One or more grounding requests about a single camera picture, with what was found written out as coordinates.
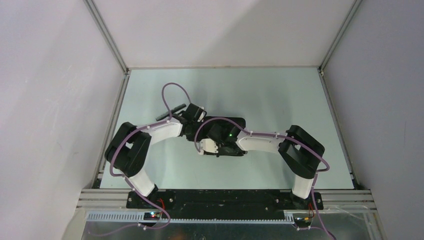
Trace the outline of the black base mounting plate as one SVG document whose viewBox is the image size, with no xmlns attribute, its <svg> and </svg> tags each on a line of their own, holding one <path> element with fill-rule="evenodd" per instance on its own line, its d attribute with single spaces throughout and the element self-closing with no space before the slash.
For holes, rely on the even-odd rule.
<svg viewBox="0 0 424 240">
<path fill-rule="evenodd" d="M 128 193 L 127 209 L 152 209 L 158 204 L 171 218 L 277 220 L 285 211 L 323 210 L 321 194 L 306 199 L 279 189 L 160 189 L 143 200 Z"/>
</svg>

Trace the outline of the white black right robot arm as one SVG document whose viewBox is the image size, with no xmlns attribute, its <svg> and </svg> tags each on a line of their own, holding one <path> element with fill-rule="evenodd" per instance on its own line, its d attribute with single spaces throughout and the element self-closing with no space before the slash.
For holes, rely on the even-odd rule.
<svg viewBox="0 0 424 240">
<path fill-rule="evenodd" d="M 212 124 L 204 136 L 197 136 L 196 141 L 203 155 L 242 157 L 249 151 L 280 155 L 294 175 L 291 204 L 297 209 L 310 204 L 311 189 L 325 147 L 300 126 L 291 125 L 282 135 L 248 131 L 224 121 Z"/>
</svg>

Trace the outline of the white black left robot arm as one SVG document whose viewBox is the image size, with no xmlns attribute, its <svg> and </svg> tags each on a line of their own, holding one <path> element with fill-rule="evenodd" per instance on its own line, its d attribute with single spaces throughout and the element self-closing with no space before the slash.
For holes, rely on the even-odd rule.
<svg viewBox="0 0 424 240">
<path fill-rule="evenodd" d="M 153 208 L 158 202 L 157 186 L 144 168 L 149 147 L 195 133 L 195 127 L 206 115 L 203 107 L 190 103 L 180 113 L 172 110 L 171 114 L 165 114 L 153 123 L 137 126 L 124 122 L 104 152 L 104 158 L 110 164 L 109 173 L 124 178 L 130 188 L 140 194 L 138 201 L 145 208 Z"/>
</svg>

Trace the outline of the black hair comb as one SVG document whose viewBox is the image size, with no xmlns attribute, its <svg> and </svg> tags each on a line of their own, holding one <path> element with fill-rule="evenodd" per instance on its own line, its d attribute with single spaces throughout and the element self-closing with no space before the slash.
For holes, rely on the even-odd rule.
<svg viewBox="0 0 424 240">
<path fill-rule="evenodd" d="M 184 109 L 186 106 L 187 106 L 187 105 L 186 105 L 185 103 L 180 104 L 180 105 L 178 105 L 178 106 L 176 106 L 176 107 L 172 108 L 170 111 L 165 112 L 165 113 L 161 114 L 160 116 L 156 117 L 156 118 L 155 118 L 155 120 L 156 120 L 156 121 L 164 120 L 164 119 L 168 118 L 170 115 L 175 114 L 176 112 L 178 112 L 178 111 L 180 111 L 180 110 Z"/>
</svg>

